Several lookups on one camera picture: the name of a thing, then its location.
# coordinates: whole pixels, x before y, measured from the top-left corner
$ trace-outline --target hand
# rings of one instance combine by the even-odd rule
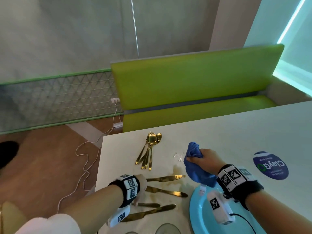
[[[203,158],[187,157],[186,160],[200,166],[204,171],[218,175],[219,170],[226,165],[226,163],[219,157],[216,151],[211,149],[200,149]]]
[[[139,180],[140,182],[140,192],[138,193],[137,197],[133,201],[134,205],[137,206],[139,200],[142,200],[145,194],[145,190],[147,187],[147,180],[143,175],[135,175],[135,177]]]

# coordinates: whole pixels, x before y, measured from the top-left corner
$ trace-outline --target white power cord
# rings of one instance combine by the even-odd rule
[[[116,102],[116,104],[114,103],[114,105],[116,105],[116,110],[115,110],[115,113],[114,113],[114,116],[113,116],[113,126],[112,126],[111,129],[108,130],[109,133],[108,133],[107,135],[109,135],[109,134],[112,132],[112,130],[114,129],[115,115],[116,115],[116,113],[117,113],[118,103]],[[88,143],[88,142],[89,142],[89,143],[96,143],[96,142],[98,142],[99,139],[100,139],[104,134],[106,134],[108,131],[106,131],[106,132],[104,132],[103,134],[101,134],[101,136],[97,139],[97,141],[95,141],[95,142],[86,141],[86,142],[82,143],[81,145],[84,145],[84,144],[86,144],[86,143]],[[86,170],[85,170],[84,168],[85,168],[85,166],[87,165],[87,163],[88,163],[88,161],[89,161],[89,155],[88,155],[87,153],[77,154],[77,150],[80,148],[81,145],[79,145],[79,146],[76,148],[75,154],[76,154],[76,156],[87,155],[87,161],[86,161],[85,165],[84,165],[83,168],[82,168],[82,170],[84,171],[84,173],[83,173],[82,176],[79,178],[75,190],[74,190],[72,193],[70,193],[69,195],[64,196],[63,198],[60,199],[60,201],[59,201],[59,203],[58,203],[58,205],[57,205],[57,213],[59,213],[59,211],[60,211],[60,203],[61,203],[61,201],[62,201],[63,199],[65,199],[66,197],[69,197],[69,196],[71,196],[73,193],[76,192],[76,190],[77,190],[77,188],[78,188],[78,185],[79,185],[79,183],[80,183],[81,178],[82,178],[82,177],[84,176],[84,174],[86,174],[86,173],[88,173],[88,175],[87,175],[86,178],[83,180],[83,190],[84,190],[84,191],[90,191],[90,190],[86,190],[86,189],[84,188],[84,182],[85,182],[85,180],[86,180],[86,179],[89,177],[89,175],[90,175],[89,169],[93,166],[93,164],[96,162],[97,158],[99,157],[99,151],[100,151],[102,145],[99,147],[98,153],[97,153],[97,155],[96,155],[96,159],[95,159],[94,162],[91,164],[91,166],[88,167],[88,169],[86,169]]]

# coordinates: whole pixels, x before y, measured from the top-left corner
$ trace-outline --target green bench backrest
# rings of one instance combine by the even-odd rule
[[[133,110],[264,90],[284,45],[112,63],[121,106]]]

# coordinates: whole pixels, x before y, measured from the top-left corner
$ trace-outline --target knife blade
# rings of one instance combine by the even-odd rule
[[[188,197],[188,194],[186,194],[184,192],[180,192],[180,191],[167,191],[167,190],[162,190],[162,189],[159,189],[159,188],[156,188],[156,187],[152,187],[152,186],[147,186],[145,191],[150,192],[150,193],[162,192],[162,193],[166,193],[166,194],[169,194],[169,195],[175,195],[175,196],[183,197],[183,198]]]
[[[176,176],[168,176],[168,177],[157,177],[157,178],[148,178],[146,179],[147,182],[152,182],[152,181],[158,181],[158,182],[169,182],[169,181],[175,181],[180,178],[182,178],[182,175],[176,175]]]
[[[140,207],[148,207],[148,208],[159,208],[160,204],[157,203],[138,203]]]
[[[172,210],[176,207],[175,204],[169,204],[169,205],[165,205],[156,209],[152,209],[150,211],[145,211],[145,212],[139,212],[139,213],[133,213],[133,214],[129,214],[127,217],[125,217],[121,222],[129,222],[129,221],[134,221],[134,220],[139,220],[141,218],[144,218],[146,215],[148,214],[152,214],[152,213],[159,213],[159,212],[164,212],[164,211],[168,211],[168,210]]]

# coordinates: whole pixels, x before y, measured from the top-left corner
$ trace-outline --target power outlet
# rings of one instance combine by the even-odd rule
[[[112,103],[120,102],[119,98],[111,98]]]

